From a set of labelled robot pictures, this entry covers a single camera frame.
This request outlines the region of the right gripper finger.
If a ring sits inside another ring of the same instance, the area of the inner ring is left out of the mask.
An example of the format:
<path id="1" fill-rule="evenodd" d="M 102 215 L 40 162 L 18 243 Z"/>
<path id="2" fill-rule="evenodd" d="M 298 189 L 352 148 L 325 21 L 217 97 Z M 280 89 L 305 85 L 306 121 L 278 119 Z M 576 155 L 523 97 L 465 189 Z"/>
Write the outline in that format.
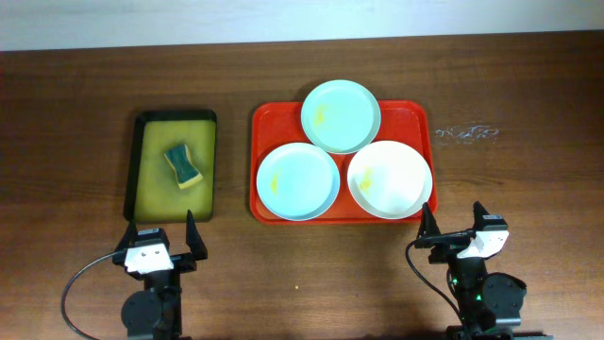
<path id="1" fill-rule="evenodd" d="M 490 214 L 483 207 L 483 205 L 476 201 L 473 204 L 473 215 L 474 215 L 474 224 L 473 230 L 475 231 L 483 231 L 490 224 Z"/>
<path id="2" fill-rule="evenodd" d="M 432 210 L 430 209 L 429 204 L 426 202 L 422 205 L 422 216 L 417 238 L 437 236 L 440 234 L 441 232 L 436 223 L 436 219 L 432 213 Z"/>

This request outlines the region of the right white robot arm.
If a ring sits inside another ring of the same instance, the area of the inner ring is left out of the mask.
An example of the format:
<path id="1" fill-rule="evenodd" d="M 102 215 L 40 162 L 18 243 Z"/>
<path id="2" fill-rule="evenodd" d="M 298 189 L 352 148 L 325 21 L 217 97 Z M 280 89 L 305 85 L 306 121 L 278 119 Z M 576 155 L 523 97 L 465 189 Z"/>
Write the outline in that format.
<path id="1" fill-rule="evenodd" d="M 510 233 L 500 214 L 490 214 L 477 201 L 473 205 L 474 224 L 470 229 L 440 232 L 429 205 L 422 206 L 421 224 L 416 239 L 405 249 L 413 273 L 452 307 L 461 324 L 449 326 L 447 339 L 547 339 L 542 332 L 516 332 L 527 285 L 509 274 L 490 273 L 486 261 L 498 254 Z M 451 293 L 430 283 L 414 266 L 412 248 L 428 248 L 430 264 L 445 264 L 445 280 Z"/>

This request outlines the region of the mint green plate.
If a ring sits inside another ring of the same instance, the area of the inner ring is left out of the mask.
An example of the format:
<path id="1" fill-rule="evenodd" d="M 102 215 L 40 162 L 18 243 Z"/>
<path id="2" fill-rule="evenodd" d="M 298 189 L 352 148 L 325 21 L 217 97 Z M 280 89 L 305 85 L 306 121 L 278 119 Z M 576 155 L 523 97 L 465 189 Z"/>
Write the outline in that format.
<path id="1" fill-rule="evenodd" d="M 333 154 L 349 154 L 370 144 L 381 124 L 374 95 L 357 82 L 324 82 L 306 96 L 300 120 L 307 138 Z"/>

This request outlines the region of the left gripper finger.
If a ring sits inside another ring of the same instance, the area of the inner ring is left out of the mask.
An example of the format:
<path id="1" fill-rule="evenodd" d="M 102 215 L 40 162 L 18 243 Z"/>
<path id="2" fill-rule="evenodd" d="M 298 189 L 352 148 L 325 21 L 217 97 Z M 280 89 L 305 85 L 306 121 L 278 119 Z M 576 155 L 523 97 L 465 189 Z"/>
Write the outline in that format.
<path id="1" fill-rule="evenodd" d="M 126 231 L 125 231 L 123 237 L 119 241 L 115 250 L 121 251 L 121 250 L 128 249 L 136 241 L 137 235 L 138 235 L 138 230 L 137 230 L 136 224 L 134 222 L 130 221 L 128 223 L 128 226 L 126 227 Z"/>
<path id="2" fill-rule="evenodd" d="M 208 250 L 198 232 L 191 210 L 187 211 L 186 218 L 186 245 L 196 261 L 206 260 L 208 258 Z"/>

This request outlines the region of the white cream plate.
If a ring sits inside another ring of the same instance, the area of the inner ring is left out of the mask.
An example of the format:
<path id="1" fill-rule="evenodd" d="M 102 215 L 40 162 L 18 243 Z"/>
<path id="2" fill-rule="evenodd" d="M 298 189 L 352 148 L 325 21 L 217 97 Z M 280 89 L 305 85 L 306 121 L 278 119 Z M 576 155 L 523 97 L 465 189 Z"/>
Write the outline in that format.
<path id="1" fill-rule="evenodd" d="M 420 212 L 434 184 L 424 157 L 395 141 L 373 142 L 362 148 L 348 164 L 346 180 L 350 194 L 364 211 L 389 220 Z"/>

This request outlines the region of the light blue plate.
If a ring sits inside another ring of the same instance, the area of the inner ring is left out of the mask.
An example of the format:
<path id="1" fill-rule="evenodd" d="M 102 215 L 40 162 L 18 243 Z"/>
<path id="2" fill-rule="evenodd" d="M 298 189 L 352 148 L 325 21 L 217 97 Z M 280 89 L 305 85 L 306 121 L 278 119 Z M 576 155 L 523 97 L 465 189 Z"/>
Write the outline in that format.
<path id="1" fill-rule="evenodd" d="M 336 162 L 313 144 L 289 143 L 260 163 L 256 189 L 261 203 L 281 219 L 301 222 L 325 213 L 341 186 Z"/>

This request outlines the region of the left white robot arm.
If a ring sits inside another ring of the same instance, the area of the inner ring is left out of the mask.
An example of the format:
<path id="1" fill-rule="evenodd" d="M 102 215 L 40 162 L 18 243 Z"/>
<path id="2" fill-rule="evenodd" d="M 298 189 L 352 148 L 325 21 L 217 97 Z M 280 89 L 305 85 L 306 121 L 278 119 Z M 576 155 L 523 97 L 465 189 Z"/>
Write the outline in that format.
<path id="1" fill-rule="evenodd" d="M 186 216 L 185 241 L 189 250 L 172 255 L 164 229 L 137 230 L 135 223 L 128 224 L 112 262 L 143 283 L 143 289 L 129 296 L 121 310 L 129 339 L 182 337 L 180 277 L 194 272 L 197 263 L 208 258 L 192 212 Z"/>

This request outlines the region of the green yellow sponge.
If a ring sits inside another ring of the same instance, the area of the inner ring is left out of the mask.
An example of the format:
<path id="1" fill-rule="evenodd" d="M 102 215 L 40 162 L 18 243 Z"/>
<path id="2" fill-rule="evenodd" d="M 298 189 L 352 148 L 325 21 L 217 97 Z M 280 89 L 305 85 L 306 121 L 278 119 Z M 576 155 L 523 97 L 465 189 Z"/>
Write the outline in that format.
<path id="1" fill-rule="evenodd" d="M 190 188 L 203 179 L 203 175 L 193 164 L 191 151 L 186 144 L 170 148 L 164 153 L 164 158 L 175 173 L 179 189 Z"/>

